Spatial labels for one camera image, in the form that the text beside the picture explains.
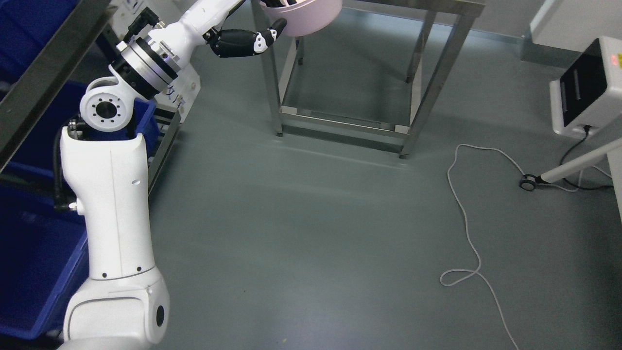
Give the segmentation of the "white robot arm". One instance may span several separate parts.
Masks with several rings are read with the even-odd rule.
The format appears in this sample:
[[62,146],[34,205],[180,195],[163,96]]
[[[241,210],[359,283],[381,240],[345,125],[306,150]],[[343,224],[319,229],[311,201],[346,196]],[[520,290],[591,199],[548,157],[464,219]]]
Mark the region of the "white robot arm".
[[[111,75],[87,86],[80,116],[102,132],[128,126],[134,102],[166,89],[189,64],[195,47],[211,42],[215,27],[240,0],[198,0],[146,38],[121,43]],[[147,350],[165,336],[170,294],[154,261],[148,205],[146,140],[84,141],[60,133],[64,178],[76,195],[69,207],[85,218],[89,276],[71,297],[62,350]]]

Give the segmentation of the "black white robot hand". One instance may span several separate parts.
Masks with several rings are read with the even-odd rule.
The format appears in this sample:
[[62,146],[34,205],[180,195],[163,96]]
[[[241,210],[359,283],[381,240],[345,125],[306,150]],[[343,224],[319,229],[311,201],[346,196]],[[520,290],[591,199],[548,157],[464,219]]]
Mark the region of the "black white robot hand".
[[[243,0],[203,0],[202,12],[224,22],[244,3]],[[286,29],[286,18],[278,18],[270,27],[260,32],[242,29],[207,29],[202,38],[220,58],[253,57],[264,53]]]

